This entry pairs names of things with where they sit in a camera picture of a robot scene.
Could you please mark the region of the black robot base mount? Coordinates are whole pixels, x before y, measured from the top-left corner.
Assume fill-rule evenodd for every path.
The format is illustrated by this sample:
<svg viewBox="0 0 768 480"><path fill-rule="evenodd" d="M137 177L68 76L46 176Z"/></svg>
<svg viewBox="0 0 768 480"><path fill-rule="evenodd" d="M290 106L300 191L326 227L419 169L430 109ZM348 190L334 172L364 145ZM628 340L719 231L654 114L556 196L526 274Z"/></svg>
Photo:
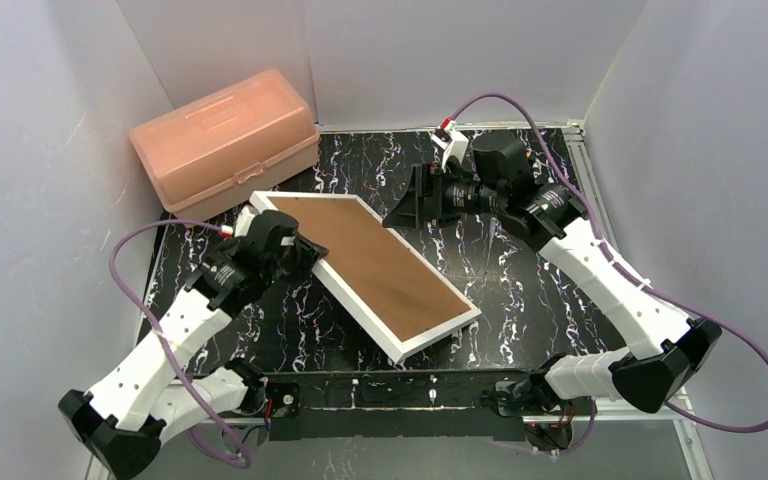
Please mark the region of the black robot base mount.
<svg viewBox="0 0 768 480"><path fill-rule="evenodd" d="M270 425L274 441L337 437L490 437L570 443L593 412L576 399L544 409L523 400L517 369L269 372L227 414Z"/></svg>

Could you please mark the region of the white picture frame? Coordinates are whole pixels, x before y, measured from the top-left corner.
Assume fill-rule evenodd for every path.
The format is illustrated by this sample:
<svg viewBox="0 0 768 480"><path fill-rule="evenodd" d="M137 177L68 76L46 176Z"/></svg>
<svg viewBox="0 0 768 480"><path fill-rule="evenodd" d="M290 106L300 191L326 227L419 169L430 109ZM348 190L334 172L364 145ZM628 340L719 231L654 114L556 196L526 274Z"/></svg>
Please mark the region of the white picture frame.
<svg viewBox="0 0 768 480"><path fill-rule="evenodd" d="M294 217L301 235L328 249L314 275L395 363L481 314L357 195L255 191L250 203Z"/></svg>

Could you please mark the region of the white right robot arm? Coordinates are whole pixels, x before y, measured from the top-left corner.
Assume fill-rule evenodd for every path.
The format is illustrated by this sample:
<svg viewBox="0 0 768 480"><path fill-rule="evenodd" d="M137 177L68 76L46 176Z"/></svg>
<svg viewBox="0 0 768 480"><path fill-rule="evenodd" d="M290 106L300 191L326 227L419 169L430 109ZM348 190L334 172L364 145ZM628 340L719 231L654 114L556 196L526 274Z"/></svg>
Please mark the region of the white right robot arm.
<svg viewBox="0 0 768 480"><path fill-rule="evenodd" d="M413 167L388 228L449 226L494 216L511 236L558 267L607 317L624 347L557 355L497 393L501 408L551 410L580 398L622 399L654 413L699 370L721 329L648 294L618 257L604 256L584 203L567 186L534 177L523 142L507 131L468 139L437 130L439 161Z"/></svg>

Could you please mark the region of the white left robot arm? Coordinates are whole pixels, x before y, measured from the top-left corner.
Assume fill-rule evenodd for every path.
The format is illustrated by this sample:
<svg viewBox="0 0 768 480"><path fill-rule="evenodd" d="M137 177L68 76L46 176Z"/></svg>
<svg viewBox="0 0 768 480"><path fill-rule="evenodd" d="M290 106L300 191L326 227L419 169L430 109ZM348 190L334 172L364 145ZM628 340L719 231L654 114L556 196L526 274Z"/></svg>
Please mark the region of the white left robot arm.
<svg viewBox="0 0 768 480"><path fill-rule="evenodd" d="M126 285L120 288L151 325L134 349L86 391L69 390L58 409L73 435L117 479L133 479L173 437L214 421L236 447L219 459L237 468L251 464L252 449L223 419L225 412L269 417L277 400L257 367L234 359L192 380L185 364L212 337L271 287L309 278L328 250L299 231L292 216L245 208L186 278L162 317Z"/></svg>

